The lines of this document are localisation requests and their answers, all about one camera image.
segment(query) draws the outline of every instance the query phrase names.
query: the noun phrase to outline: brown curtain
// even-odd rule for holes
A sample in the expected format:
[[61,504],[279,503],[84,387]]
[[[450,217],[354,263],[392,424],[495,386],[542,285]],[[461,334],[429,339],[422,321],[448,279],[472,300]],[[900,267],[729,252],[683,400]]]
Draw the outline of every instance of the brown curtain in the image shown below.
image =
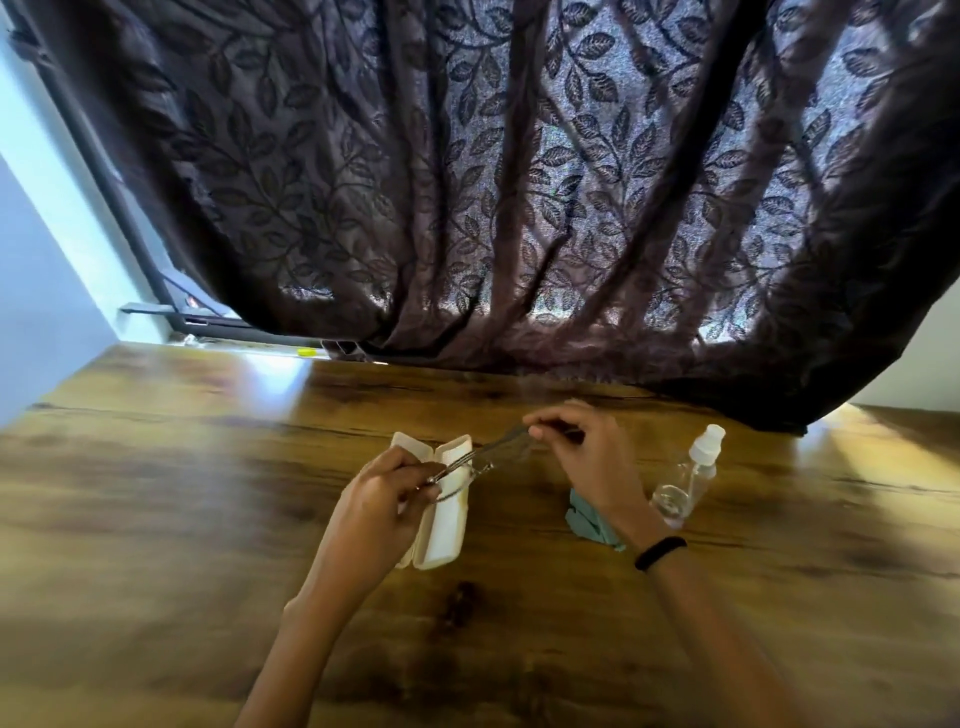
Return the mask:
[[22,10],[179,265],[269,331],[799,429],[960,270],[957,3]]

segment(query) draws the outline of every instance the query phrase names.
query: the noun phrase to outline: white case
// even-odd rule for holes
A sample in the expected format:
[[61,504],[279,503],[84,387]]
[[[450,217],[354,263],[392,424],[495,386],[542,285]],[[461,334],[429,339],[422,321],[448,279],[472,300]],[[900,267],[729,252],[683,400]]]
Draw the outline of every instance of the white case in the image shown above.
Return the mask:
[[[392,445],[400,445],[421,463],[438,462],[444,465],[452,463],[458,457],[473,450],[473,441],[470,440],[469,435],[458,437],[446,445],[432,449],[409,435],[396,432]],[[441,496],[465,485],[464,481],[468,485],[472,478],[472,470],[469,467],[458,468],[440,481]],[[464,487],[456,496],[427,506],[420,521],[417,538],[400,559],[400,563],[396,565],[398,569],[404,569],[411,563],[414,569],[435,569],[449,564],[460,555],[460,548],[464,543],[464,530],[467,528],[468,491],[469,487]]]

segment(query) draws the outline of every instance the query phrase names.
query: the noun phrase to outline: teal cloth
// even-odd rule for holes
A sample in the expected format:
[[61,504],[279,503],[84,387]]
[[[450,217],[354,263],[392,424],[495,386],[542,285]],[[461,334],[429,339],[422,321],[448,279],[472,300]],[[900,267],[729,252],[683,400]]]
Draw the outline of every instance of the teal cloth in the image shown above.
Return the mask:
[[571,531],[583,539],[613,546],[617,551],[626,548],[603,517],[572,488],[570,489],[570,508],[566,512],[566,524],[570,526]]

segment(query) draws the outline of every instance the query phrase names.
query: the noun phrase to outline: white wall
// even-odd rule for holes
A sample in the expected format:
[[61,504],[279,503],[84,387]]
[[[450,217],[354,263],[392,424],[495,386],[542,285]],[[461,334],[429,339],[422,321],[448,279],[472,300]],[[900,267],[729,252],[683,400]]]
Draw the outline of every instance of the white wall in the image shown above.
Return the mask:
[[0,426],[117,340],[0,158]]
[[6,42],[10,26],[0,8],[0,157],[116,335],[163,343],[165,320],[119,311],[156,299],[42,81]]
[[933,305],[903,356],[851,401],[960,412],[960,281]]

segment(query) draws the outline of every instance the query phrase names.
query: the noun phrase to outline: clear spray bottle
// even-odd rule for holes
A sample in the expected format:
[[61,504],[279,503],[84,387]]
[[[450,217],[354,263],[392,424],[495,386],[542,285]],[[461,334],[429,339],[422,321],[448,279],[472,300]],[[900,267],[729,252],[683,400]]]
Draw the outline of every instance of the clear spray bottle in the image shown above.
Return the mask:
[[700,437],[693,441],[689,458],[678,464],[672,473],[672,482],[657,486],[650,504],[663,516],[671,528],[680,528],[693,506],[703,496],[717,473],[716,460],[727,434],[720,425],[707,425]]

